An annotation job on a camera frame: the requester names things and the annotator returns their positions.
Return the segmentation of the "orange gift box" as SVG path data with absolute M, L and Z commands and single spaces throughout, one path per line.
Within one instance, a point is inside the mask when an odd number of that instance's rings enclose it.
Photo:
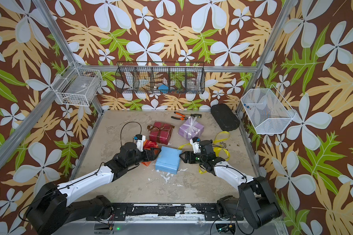
M 145 161 L 145 162 L 142 162 L 142 164 L 145 165 L 145 166 L 149 166 L 151 163 L 152 163 L 152 161 Z

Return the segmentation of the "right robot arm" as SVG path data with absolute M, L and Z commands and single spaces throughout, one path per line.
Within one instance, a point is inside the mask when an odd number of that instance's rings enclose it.
M 258 229 L 282 215 L 282 210 L 265 177 L 253 177 L 231 166 L 214 150 L 217 145 L 212 140 L 190 140 L 192 151 L 179 155 L 186 164 L 198 164 L 205 172 L 225 180 L 238 190 L 239 197 L 225 196 L 217 201 L 219 218 L 246 220 Z

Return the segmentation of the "red ribbon bow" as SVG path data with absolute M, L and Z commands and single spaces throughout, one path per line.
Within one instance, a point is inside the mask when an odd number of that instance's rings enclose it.
M 150 140 L 145 140 L 143 143 L 144 150 L 151 150 L 151 148 L 158 148 L 158 144 L 156 142 L 152 142 Z

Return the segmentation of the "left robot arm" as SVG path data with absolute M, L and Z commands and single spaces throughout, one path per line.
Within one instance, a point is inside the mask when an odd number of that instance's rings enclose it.
M 108 219 L 112 203 L 105 196 L 79 201 L 79 198 L 110 184 L 142 162 L 157 159 L 160 148 L 139 150 L 135 143 L 126 143 L 119 153 L 91 173 L 59 185 L 45 184 L 25 212 L 25 217 L 39 235 L 51 235 L 64 224 L 94 217 Z

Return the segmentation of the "blue gift box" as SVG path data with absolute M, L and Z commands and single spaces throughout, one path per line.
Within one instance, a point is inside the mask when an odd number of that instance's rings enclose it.
M 181 153 L 182 150 L 180 149 L 162 146 L 161 152 L 156 160 L 156 170 L 177 174 L 180 163 L 179 156 Z

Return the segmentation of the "yellow ribbon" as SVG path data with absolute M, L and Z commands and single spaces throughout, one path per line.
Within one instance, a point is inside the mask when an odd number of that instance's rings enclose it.
M 213 146 L 214 146 L 213 148 L 214 148 L 214 151 L 216 152 L 216 155 L 218 157 L 225 159 L 225 161 L 228 161 L 230 159 L 230 152 L 226 149 L 226 144 L 225 144 L 225 141 L 227 141 L 229 137 L 230 137 L 229 132 L 222 131 L 216 135 L 214 140 L 212 140 Z M 178 149 L 183 150 L 185 146 L 191 146 L 190 141 L 188 144 L 182 145 Z M 214 167 L 214 170 L 203 170 L 203 168 L 199 166 L 199 172 L 200 174 L 209 172 L 216 176 L 215 167 Z

